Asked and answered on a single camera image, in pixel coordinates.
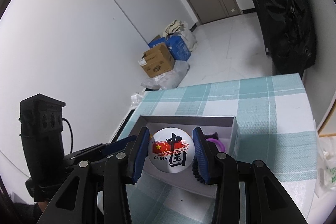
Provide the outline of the person's left hand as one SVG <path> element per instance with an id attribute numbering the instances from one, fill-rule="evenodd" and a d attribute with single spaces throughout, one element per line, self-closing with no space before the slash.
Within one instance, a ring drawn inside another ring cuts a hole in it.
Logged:
<path id="1" fill-rule="evenodd" d="M 44 201 L 44 202 L 37 202 L 35 203 L 35 209 L 38 209 L 40 212 L 44 212 L 46 207 L 48 206 L 49 201 Z"/>

